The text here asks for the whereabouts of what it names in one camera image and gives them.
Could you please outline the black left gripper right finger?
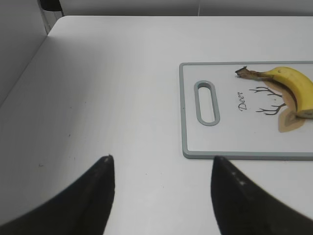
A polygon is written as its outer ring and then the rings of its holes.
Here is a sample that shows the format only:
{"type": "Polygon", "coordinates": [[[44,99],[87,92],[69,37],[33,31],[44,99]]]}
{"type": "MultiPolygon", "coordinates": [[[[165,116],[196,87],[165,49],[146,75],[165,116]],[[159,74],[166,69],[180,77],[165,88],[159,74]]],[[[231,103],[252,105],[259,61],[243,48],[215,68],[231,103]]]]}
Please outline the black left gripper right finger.
{"type": "Polygon", "coordinates": [[[211,201],[223,235],[311,235],[313,221],[255,184],[224,157],[216,156],[211,201]]]}

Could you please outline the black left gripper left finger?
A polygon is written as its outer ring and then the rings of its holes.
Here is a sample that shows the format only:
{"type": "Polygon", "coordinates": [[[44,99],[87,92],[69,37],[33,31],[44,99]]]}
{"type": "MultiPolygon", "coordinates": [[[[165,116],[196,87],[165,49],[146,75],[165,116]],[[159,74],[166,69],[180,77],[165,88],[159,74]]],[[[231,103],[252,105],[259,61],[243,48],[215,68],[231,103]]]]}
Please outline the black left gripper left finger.
{"type": "Polygon", "coordinates": [[[0,227],[2,235],[102,235],[115,195],[114,159],[101,157],[74,183],[0,227]]]}

